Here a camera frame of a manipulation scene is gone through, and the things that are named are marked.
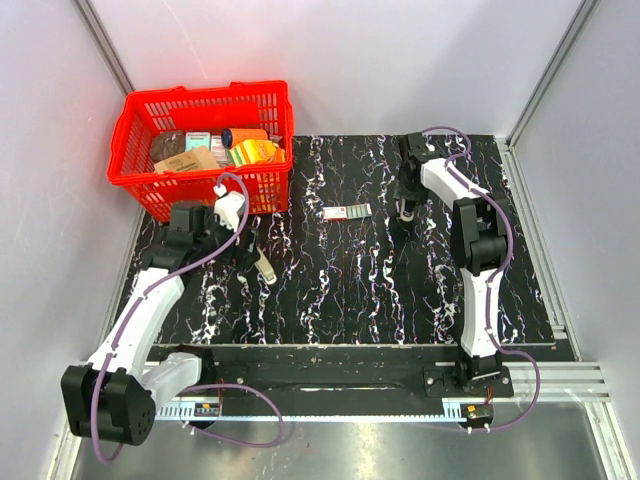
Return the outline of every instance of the red basket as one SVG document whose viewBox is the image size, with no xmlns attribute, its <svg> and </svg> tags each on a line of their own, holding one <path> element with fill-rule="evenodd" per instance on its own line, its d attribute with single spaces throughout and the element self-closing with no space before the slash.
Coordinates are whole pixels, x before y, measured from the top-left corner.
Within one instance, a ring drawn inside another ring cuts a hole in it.
<svg viewBox="0 0 640 480">
<path fill-rule="evenodd" d="M 264 128 L 282 137 L 286 162 L 229 166 L 224 170 L 155 173 L 149 156 L 151 141 L 166 130 L 208 131 Z M 234 82 L 228 88 L 133 92 L 127 96 L 111 140 L 107 176 L 133 195 L 157 220 L 169 220 L 171 205 L 183 200 L 212 205 L 213 186 L 222 172 L 239 175 L 247 186 L 251 213 L 288 208 L 289 171 L 293 166 L 293 109 L 286 82 Z M 230 190 L 240 188 L 225 181 Z"/>
</svg>

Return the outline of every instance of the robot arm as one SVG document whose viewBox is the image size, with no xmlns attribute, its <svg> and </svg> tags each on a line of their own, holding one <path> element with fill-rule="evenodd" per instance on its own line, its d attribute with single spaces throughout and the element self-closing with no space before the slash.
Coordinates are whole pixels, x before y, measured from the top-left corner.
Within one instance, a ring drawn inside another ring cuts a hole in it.
<svg viewBox="0 0 640 480">
<path fill-rule="evenodd" d="M 465 300 L 459 376 L 464 385 L 493 378 L 502 369 L 500 353 L 489 337 L 489 333 L 496 335 L 498 331 L 498 293 L 502 274 L 496 275 L 491 285 L 487 281 L 505 258 L 506 227 L 488 202 L 456 178 L 465 177 L 455 166 L 445 166 L 445 155 L 425 146 L 421 133 L 406 135 L 399 143 L 402 155 L 396 189 L 396 196 L 400 199 L 399 219 L 412 221 L 416 205 L 426 202 L 429 192 L 442 199 L 452 211 L 450 247 L 453 260 L 462 273 Z M 471 181 L 469 184 L 489 194 Z M 504 195 L 494 193 L 491 196 L 504 211 L 508 211 Z M 489 309 L 487 289 L 495 290 Z M 490 332 L 487 331 L 487 311 Z"/>
<path fill-rule="evenodd" d="M 204 205 L 174 205 L 165 238 L 145 254 L 131 298 L 111 333 L 85 365 L 69 366 L 65 371 L 62 394 L 74 435 L 91 437 L 92 392 L 109 355 L 111 361 L 98 403 L 98 433 L 102 440 L 141 444 L 151 431 L 158 409 L 191 385 L 214 383 L 213 356 L 206 348 L 180 346 L 149 372 L 144 373 L 143 368 L 162 323 L 184 292 L 188 274 L 170 278 L 146 295 L 144 292 L 171 272 L 216 250 L 238 228 L 244 197 L 235 192 L 216 193 L 219 199 L 213 211 Z M 271 267 L 257 248 L 256 235 L 251 230 L 217 259 L 243 270 L 254 264 L 260 272 Z M 272 283 L 275 275 L 272 269 L 270 273 L 265 281 Z M 132 309 L 135 310 L 116 341 L 117 332 Z"/>
</svg>

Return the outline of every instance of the black marble surface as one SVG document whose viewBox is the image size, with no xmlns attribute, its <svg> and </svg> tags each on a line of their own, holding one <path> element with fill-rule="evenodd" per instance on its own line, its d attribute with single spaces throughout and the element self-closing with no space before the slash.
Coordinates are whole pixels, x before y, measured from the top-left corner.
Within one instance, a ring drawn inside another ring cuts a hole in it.
<svg viewBox="0 0 640 480">
<path fill-rule="evenodd" d="M 492 136 L 471 136 L 458 169 L 511 202 L 514 260 L 500 289 L 503 343 L 551 343 L 553 334 L 522 228 Z M 459 151 L 454 136 L 428 144 Z M 287 212 L 253 217 L 277 275 L 202 267 L 163 324 L 159 344 L 452 343 L 463 311 L 462 277 L 449 253 L 451 217 L 438 199 L 397 224 L 394 185 L 400 156 L 392 136 L 296 137 Z M 324 222 L 322 207 L 370 203 L 364 220 Z M 120 307 L 159 225 L 140 230 Z"/>
</svg>

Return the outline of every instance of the white wall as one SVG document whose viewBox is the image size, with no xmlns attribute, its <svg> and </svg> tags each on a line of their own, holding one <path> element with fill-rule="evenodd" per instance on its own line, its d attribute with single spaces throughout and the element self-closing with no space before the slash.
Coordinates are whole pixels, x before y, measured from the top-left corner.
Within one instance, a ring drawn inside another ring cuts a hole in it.
<svg viewBox="0 0 640 480">
<path fill-rule="evenodd" d="M 640 4 L 602 2 L 517 152 L 583 355 L 640 467 Z"/>
<path fill-rule="evenodd" d="M 108 184 L 122 95 L 71 1 L 0 12 L 2 478 L 40 478 L 60 378 L 95 348 L 137 209 Z"/>
<path fill-rule="evenodd" d="M 300 135 L 506 135 L 580 3 L 93 2 L 136 89 L 287 80 Z"/>
</svg>

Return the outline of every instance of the brown package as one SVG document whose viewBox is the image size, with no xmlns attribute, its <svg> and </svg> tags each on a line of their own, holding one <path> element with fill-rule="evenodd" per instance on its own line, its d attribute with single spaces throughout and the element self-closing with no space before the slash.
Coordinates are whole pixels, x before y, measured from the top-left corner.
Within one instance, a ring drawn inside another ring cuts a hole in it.
<svg viewBox="0 0 640 480">
<path fill-rule="evenodd" d="M 190 172 L 195 170 L 218 170 L 220 166 L 213 154 L 205 146 L 183 152 L 154 165 L 157 173 Z"/>
<path fill-rule="evenodd" d="M 151 142 L 149 155 L 153 163 L 158 163 L 184 152 L 185 136 L 180 130 L 163 132 Z"/>
</svg>

